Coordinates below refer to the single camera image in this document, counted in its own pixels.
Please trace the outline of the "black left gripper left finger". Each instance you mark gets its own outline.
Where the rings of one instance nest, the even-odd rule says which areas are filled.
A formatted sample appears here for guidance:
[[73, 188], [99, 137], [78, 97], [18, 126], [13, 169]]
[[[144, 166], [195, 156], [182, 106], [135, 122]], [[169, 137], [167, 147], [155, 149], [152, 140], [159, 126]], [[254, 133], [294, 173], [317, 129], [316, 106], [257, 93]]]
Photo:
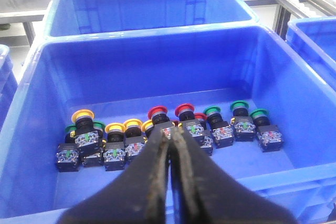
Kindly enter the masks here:
[[165, 223], [169, 140], [155, 128], [144, 149], [105, 188], [65, 211], [58, 223]]

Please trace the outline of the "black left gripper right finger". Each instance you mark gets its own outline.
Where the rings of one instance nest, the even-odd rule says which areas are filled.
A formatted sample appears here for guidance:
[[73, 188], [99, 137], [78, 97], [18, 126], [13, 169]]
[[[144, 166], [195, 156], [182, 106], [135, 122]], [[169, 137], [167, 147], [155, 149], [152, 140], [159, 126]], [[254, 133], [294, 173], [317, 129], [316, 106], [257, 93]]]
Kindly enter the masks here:
[[170, 159], [175, 223], [297, 223], [224, 172], [187, 130], [171, 130]]

